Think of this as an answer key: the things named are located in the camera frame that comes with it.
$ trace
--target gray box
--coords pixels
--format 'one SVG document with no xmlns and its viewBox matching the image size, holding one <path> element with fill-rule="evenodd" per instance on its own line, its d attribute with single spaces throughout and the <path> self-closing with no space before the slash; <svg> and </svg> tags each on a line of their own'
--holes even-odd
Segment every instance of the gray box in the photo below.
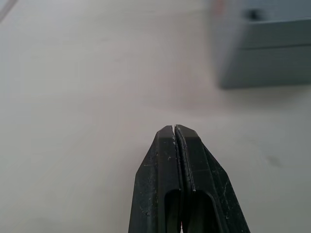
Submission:
<svg viewBox="0 0 311 233">
<path fill-rule="evenodd" d="M 221 87 L 311 83 L 311 0 L 213 0 L 210 15 Z"/>
</svg>

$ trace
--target white surface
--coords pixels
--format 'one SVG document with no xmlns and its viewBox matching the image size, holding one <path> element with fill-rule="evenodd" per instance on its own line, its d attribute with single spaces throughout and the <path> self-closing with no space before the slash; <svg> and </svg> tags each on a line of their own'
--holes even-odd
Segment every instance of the white surface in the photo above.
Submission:
<svg viewBox="0 0 311 233">
<path fill-rule="evenodd" d="M 253 233 L 309 232 L 311 88 L 221 91 L 200 0 L 20 0 L 0 25 L 0 232 L 127 232 L 157 130 L 195 129 Z"/>
</svg>

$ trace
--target white table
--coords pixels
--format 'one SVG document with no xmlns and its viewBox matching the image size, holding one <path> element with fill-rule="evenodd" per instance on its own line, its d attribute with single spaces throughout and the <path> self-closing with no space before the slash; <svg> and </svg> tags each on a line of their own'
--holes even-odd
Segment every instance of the white table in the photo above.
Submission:
<svg viewBox="0 0 311 233">
<path fill-rule="evenodd" d="M 125 233 L 157 130 L 196 130 L 252 233 L 309 232 L 311 87 L 222 91 L 200 0 L 19 0 L 0 24 L 0 232 Z"/>
</svg>

